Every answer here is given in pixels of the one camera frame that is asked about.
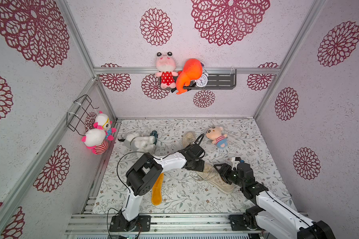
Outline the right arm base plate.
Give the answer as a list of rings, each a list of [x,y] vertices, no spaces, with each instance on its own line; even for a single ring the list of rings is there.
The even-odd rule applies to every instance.
[[[258,225],[253,217],[247,214],[229,215],[231,229],[233,231],[256,231]]]

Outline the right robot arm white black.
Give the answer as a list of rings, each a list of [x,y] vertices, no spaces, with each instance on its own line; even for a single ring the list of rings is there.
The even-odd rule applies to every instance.
[[[215,164],[214,168],[223,182],[240,187],[240,191],[254,206],[241,216],[229,217],[231,227],[264,230],[277,239],[334,239],[330,226],[323,221],[315,222],[298,213],[279,200],[264,184],[256,181],[248,163],[240,161],[234,167]]]

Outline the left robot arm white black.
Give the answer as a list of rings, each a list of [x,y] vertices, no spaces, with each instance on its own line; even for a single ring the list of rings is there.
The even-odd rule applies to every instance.
[[[126,173],[129,195],[122,209],[123,218],[130,222],[138,217],[143,196],[153,188],[162,173],[174,169],[203,172],[204,156],[205,151],[198,144],[167,156],[143,153]]]

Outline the beige lace sneaker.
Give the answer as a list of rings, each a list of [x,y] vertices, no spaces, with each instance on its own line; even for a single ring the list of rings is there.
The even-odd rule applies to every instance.
[[[225,183],[211,164],[205,163],[203,171],[196,173],[199,180],[208,182],[224,194],[231,194],[234,190],[234,185]]]
[[[183,148],[186,148],[190,144],[195,143],[195,140],[196,140],[196,137],[195,137],[195,133],[193,131],[186,132],[182,138]]]

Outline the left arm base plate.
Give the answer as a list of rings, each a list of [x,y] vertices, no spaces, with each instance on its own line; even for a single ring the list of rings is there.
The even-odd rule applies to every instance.
[[[113,216],[111,219],[110,232],[149,232],[151,216],[141,216],[127,221],[123,215]]]

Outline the yellow insole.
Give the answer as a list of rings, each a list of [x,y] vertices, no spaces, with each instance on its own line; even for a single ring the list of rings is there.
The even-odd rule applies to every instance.
[[[165,175],[163,173],[161,173],[152,188],[151,201],[152,201],[152,204],[155,206],[160,205],[162,202],[162,184],[164,181],[164,176]]]

